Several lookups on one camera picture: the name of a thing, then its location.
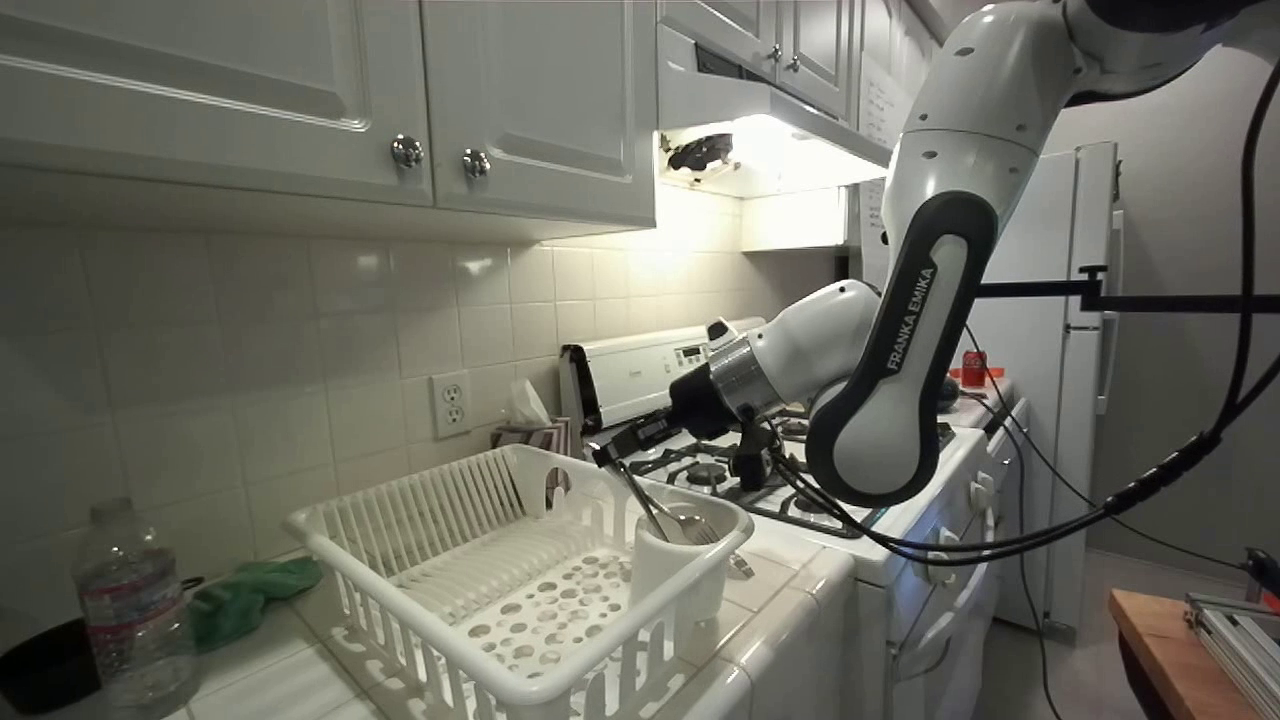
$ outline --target plastic bottle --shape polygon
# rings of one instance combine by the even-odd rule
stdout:
[[[197,643],[176,557],[132,501],[91,503],[77,592],[113,715],[169,715],[197,691]]]

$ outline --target dish drying rack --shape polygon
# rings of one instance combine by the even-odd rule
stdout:
[[[413,685],[421,715],[613,720],[712,657],[724,569],[751,534],[734,503],[657,495],[717,539],[660,544],[605,469],[519,444],[286,524],[334,569],[345,623]]]

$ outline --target white refrigerator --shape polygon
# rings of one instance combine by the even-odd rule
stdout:
[[[1122,208],[1115,145],[1079,145],[1038,160],[1015,215],[1006,220],[982,283],[1084,280],[1102,262],[1102,292],[1122,280]],[[887,247],[864,231],[864,280],[884,286]],[[974,298],[968,326],[992,366],[1006,366],[1033,405],[1027,432],[1079,490],[1092,490],[1096,420],[1107,412],[1115,363],[1115,315],[1079,312],[1070,297]],[[1024,483],[1004,489],[1004,533],[1070,518],[1084,503],[1024,446]],[[1004,559],[1001,617],[1033,626],[1021,559]],[[1084,533],[1024,557],[1038,621],[1079,623]]]

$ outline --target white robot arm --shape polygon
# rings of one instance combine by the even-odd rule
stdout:
[[[822,490],[879,507],[937,469],[937,396],[971,292],[1070,101],[1115,101],[1189,72],[1257,0],[988,3],[937,51],[896,145],[884,226],[901,239],[884,297],[833,283],[670,382],[670,420],[717,437],[734,417],[812,399],[809,469]]]

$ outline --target green sponge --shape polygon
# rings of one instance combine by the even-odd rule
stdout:
[[[320,577],[323,577],[323,565],[313,557],[273,559],[273,565],[253,559],[253,565],[239,565],[233,577],[201,588],[188,609],[197,651],[213,651],[239,634],[253,634],[273,605],[314,588]]]

